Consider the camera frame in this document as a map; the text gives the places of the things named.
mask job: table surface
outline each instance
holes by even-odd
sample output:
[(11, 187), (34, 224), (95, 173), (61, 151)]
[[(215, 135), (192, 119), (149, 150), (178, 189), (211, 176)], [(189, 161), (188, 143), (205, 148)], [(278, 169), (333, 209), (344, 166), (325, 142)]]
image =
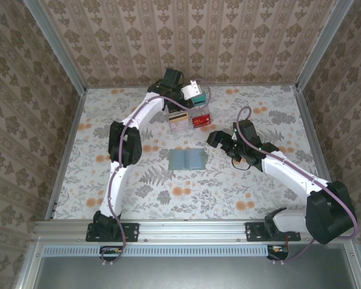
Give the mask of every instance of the table surface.
[[(54, 219), (92, 219), (105, 195), (110, 172), (109, 127), (131, 114), (147, 88), (89, 89)], [(251, 121), (263, 142), (272, 142), (303, 169), (316, 174), (293, 86), (211, 87), (211, 125), (171, 134), (165, 113), (141, 129), (143, 154), (133, 166), (123, 197), (123, 219), (263, 219), (280, 207), (303, 204), (277, 179), (254, 167), (243, 172), (219, 148), (210, 132), (232, 133), (239, 109), (253, 109)], [(169, 171), (169, 149), (205, 148), (206, 170)], [(247, 164), (237, 163), (240, 168)]]

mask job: purple cable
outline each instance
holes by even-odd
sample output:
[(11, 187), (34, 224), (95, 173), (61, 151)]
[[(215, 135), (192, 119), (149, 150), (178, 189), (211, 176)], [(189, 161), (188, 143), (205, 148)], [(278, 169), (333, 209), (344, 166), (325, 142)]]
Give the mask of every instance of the purple cable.
[[(239, 128), (239, 118), (241, 117), (241, 114), (244, 110), (249, 110), (249, 113), (247, 115), (247, 117), (245, 119), (248, 119), (251, 115), (251, 108), (249, 106), (245, 106), (242, 107), (241, 110), (239, 111), (237, 117), (236, 117), (236, 127)], [(252, 145), (242, 134), (240, 129), (237, 129), (239, 135), (241, 136), (241, 138), (243, 139), (243, 141), (250, 146), (251, 148), (262, 152), (265, 155), (268, 155), (272, 158), (275, 158), (276, 160), (279, 160), (281, 162), (284, 161), (283, 158), (278, 157), (277, 155), (273, 155), (269, 152), (265, 152), (262, 149), (257, 148), (256, 146)], [(355, 216), (353, 215), (353, 213), (349, 210), (349, 208), (335, 195), (333, 194), (327, 187), (325, 187), (324, 185), (322, 185), (320, 182), (318, 182), (316, 180), (316, 178), (311, 177), (310, 175), (308, 175), (306, 172), (302, 171), (301, 169), (295, 167), (292, 163), (290, 163), (290, 161), (286, 161), (284, 162), (287, 166), (289, 166), (290, 168), (292, 168), (293, 170), (295, 170), (297, 173), (301, 174), (302, 176), (304, 176), (305, 178), (307, 178), (310, 182), (312, 182), (313, 184), (316, 184), (317, 186), (319, 186), (321, 189), (323, 189), (326, 193), (328, 193), (334, 200), (336, 200), (336, 202), (347, 212), (347, 214), (349, 215), (353, 226), (354, 226), (354, 231), (350, 236), (340, 236), (338, 238), (341, 239), (353, 239), (355, 236), (357, 236), (357, 234), (359, 233), (359, 226), (357, 224), (357, 220), (355, 218)]]
[(296, 256), (291, 257), (291, 258), (289, 258), (289, 259), (281, 260), (281, 259), (278, 258), (277, 256), (275, 256), (275, 255), (273, 255), (273, 254), (270, 254), (270, 253), (269, 253), (269, 256), (271, 256), (272, 258), (276, 259), (277, 261), (281, 261), (281, 263), (291, 262), (291, 261), (297, 259), (298, 257), (302, 256), (302, 255), (308, 250), (308, 248), (310, 248), (310, 247), (313, 245), (314, 241), (315, 241), (315, 240), (312, 239), (312, 240), (310, 241), (310, 243), (307, 244), (307, 246), (306, 246), (300, 253), (296, 254)]
[[(118, 257), (113, 261), (113, 262), (116, 262), (120, 259), (120, 257), (123, 255), (123, 252), (125, 251), (125, 248), (127, 246), (127, 242), (126, 242), (126, 234), (123, 230), (123, 227), (122, 227), (122, 223), (120, 222), (118, 216), (115, 214), (114, 210), (113, 210), (113, 207), (111, 205), (111, 187), (112, 187), (112, 183), (113, 183), (113, 179), (115, 178), (117, 172), (123, 167), (123, 164), (122, 164), (122, 152), (123, 152), (123, 139), (125, 137), (125, 134), (126, 134), (126, 131), (129, 127), (129, 125), (132, 123), (132, 121), (136, 118), (136, 116), (138, 115), (138, 113), (150, 102), (150, 101), (153, 101), (155, 99), (159, 99), (159, 98), (162, 98), (162, 99), (165, 99), (166, 101), (170, 101), (172, 103), (174, 103), (175, 105), (177, 105), (178, 107), (180, 107), (181, 109), (183, 110), (193, 110), (193, 111), (199, 111), (199, 110), (202, 110), (204, 109), (205, 107), (207, 107), (210, 103), (210, 100), (211, 100), (211, 89), (210, 89), (210, 86), (208, 86), (207, 82), (204, 80), (204, 79), (201, 79), (201, 78), (197, 78), (197, 79), (194, 79), (195, 81), (201, 81), (203, 82), (204, 84), (206, 84), (207, 86), (207, 89), (208, 89), (208, 93), (209, 93), (209, 99), (207, 101), (207, 103), (200, 107), (200, 108), (195, 108), (195, 109), (192, 109), (192, 108), (187, 108), (187, 107), (184, 107), (183, 105), (181, 104), (178, 104), (176, 101), (172, 100), (171, 98), (168, 98), (166, 96), (154, 96), (150, 99), (147, 100), (147, 102), (143, 103), (140, 107), (137, 108), (136, 112), (132, 115), (132, 117), (128, 120), (128, 122), (126, 123), (125, 127), (123, 128), (122, 130), (122, 134), (120, 135), (120, 142), (119, 142), (119, 151), (118, 151), (118, 163), (119, 163), (119, 166), (115, 169), (113, 175), (111, 176), (111, 179), (110, 179), (110, 183), (108, 184), (108, 194), (107, 194), (107, 200), (108, 200), (108, 208), (110, 208), (110, 212), (111, 214), (113, 215), (113, 217), (116, 219), (116, 222), (118, 223), (118, 226), (119, 226), (119, 229), (120, 229), (120, 232), (122, 233), (122, 239), (123, 239), (123, 246), (122, 246), (122, 249), (120, 250), (120, 253), (118, 255)], [(102, 252), (100, 258), (103, 262), (105, 262), (104, 258), (104, 251)]]

